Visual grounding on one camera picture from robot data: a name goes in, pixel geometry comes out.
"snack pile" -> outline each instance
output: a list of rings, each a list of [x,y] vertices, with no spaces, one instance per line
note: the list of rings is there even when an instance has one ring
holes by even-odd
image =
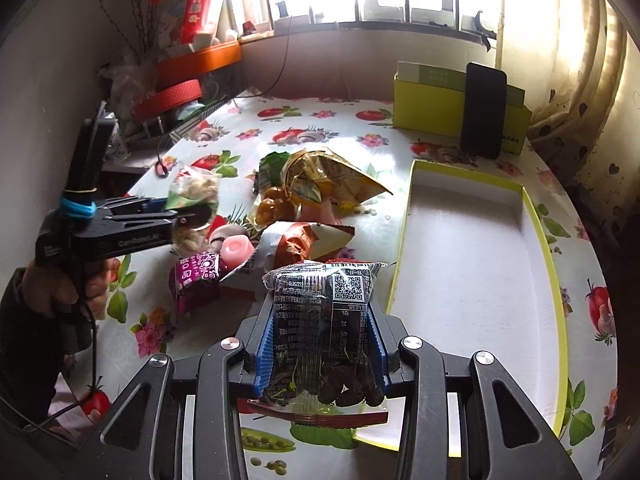
[[[178,229],[183,258],[170,275],[179,315],[218,297],[273,298],[270,382],[252,412],[331,428],[384,423],[382,354],[369,300],[384,263],[337,260],[354,235],[338,224],[348,210],[388,192],[329,149],[269,153],[254,179],[247,224],[216,216],[220,176],[184,168],[167,207],[207,203],[209,222]]]
[[[258,164],[249,220],[258,229],[277,221],[335,223],[333,205],[355,206],[390,192],[327,148],[273,152]]]

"table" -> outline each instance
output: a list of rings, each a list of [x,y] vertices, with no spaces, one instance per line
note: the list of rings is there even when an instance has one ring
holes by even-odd
[[[168,179],[160,179],[150,170],[130,193],[166,196],[179,168],[208,156],[212,164],[222,164],[222,170],[218,170],[223,175],[219,214],[240,221],[253,203],[254,169],[262,156],[274,150],[293,152],[327,145],[393,192],[392,196],[384,194],[369,200],[353,216],[342,220],[356,227],[346,253],[375,261],[382,254],[395,252],[399,245],[408,174],[415,157],[523,184],[545,227],[566,317],[572,392],[560,438],[583,478],[596,478],[603,458],[612,449],[611,421],[617,399],[615,326],[600,266],[571,201],[528,142],[520,156],[503,154],[496,161],[473,158],[456,149],[455,139],[395,130],[391,117],[392,104],[383,102],[237,98],[169,150],[165,160],[173,169]],[[168,247],[133,254],[127,270],[130,278],[120,287],[117,283],[112,286],[108,304],[117,304],[111,314],[120,319],[107,316],[99,323],[98,332],[98,375],[111,400],[148,355],[165,351],[178,359],[200,354],[232,335],[252,307],[249,303],[218,302],[194,311],[189,318],[176,320],[167,287],[175,261]],[[381,274],[376,285],[382,304],[388,299],[391,274]],[[131,329],[142,315],[147,319],[146,326],[142,333],[134,334]],[[70,378],[77,395],[90,382],[90,359],[90,352],[77,355]],[[241,425],[293,440],[288,423],[254,418],[241,415]],[[280,459],[287,462],[287,474],[293,478],[303,474],[327,479],[392,478],[395,453],[365,444],[356,446],[342,437],[325,446],[295,440],[296,450],[287,453],[246,451],[249,477],[273,480],[275,472],[264,465]],[[249,462],[254,456],[261,459],[262,466]]]

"barcode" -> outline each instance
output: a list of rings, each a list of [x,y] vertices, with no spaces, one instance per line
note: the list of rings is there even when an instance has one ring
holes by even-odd
[[[364,296],[362,276],[345,276],[339,272],[333,274],[334,301],[354,301],[367,303]]]

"human hand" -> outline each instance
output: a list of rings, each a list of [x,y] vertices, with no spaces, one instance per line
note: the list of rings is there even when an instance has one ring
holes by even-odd
[[[94,314],[95,319],[104,318],[111,269],[115,269],[116,262],[115,258],[104,260],[102,272],[86,280],[84,293],[87,298],[87,307]],[[35,263],[31,262],[22,279],[22,297],[31,310],[53,318],[52,300],[73,305],[78,301],[78,292],[71,278],[61,269],[36,267]]]

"blue rubber band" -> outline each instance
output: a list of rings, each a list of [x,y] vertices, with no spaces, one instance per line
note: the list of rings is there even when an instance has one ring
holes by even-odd
[[[96,210],[95,202],[91,202],[91,205],[83,205],[78,202],[62,197],[60,199],[60,209],[62,212],[71,218],[93,218]]]

